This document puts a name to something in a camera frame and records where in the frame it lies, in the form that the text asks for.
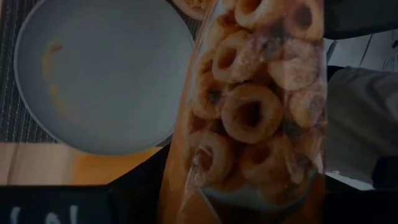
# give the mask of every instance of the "fried calamari ring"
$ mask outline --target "fried calamari ring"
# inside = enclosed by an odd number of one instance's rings
[[[317,47],[302,40],[289,39],[283,48],[283,58],[269,62],[269,75],[285,90],[298,90],[311,84],[319,71]]]
[[[309,87],[296,91],[289,110],[294,121],[302,128],[316,125],[326,106],[326,81],[319,78]]]
[[[282,18],[289,6],[286,0],[238,0],[235,18],[239,25],[248,29],[268,26]]]
[[[203,119],[219,118],[225,88],[225,84],[215,80],[211,72],[197,76],[192,96],[193,112]]]
[[[238,0],[223,0],[223,6],[227,10],[235,10],[237,1]]]
[[[298,39],[320,40],[323,37],[323,1],[298,0],[284,19],[287,32]]]
[[[211,25],[206,41],[211,48],[216,48],[227,36],[240,30],[235,21],[234,14],[229,12],[219,16]]]
[[[265,86],[242,84],[229,92],[221,119],[226,132],[238,141],[256,143],[271,136],[283,117],[278,97]]]
[[[209,131],[198,131],[188,139],[183,153],[185,169],[191,170],[193,184],[206,187],[219,183],[229,174],[233,153],[227,138]]]
[[[259,55],[252,51],[250,33],[245,30],[228,36],[216,49],[212,72],[222,82],[236,83],[250,79],[261,65]]]
[[[248,146],[240,161],[243,176],[254,184],[289,183],[286,156],[293,146],[284,135]]]

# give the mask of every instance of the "plastic bag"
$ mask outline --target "plastic bag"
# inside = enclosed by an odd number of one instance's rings
[[[161,223],[319,223],[322,0],[209,6],[160,191]]]

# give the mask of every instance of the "gray cloth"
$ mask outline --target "gray cloth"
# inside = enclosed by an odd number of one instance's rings
[[[398,155],[398,73],[347,67],[328,84],[326,171],[371,183],[381,156]]]

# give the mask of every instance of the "white plate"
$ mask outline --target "white plate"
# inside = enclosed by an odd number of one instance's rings
[[[22,25],[14,70],[27,109],[53,138],[125,155],[172,134],[192,49],[165,0],[48,0]]]

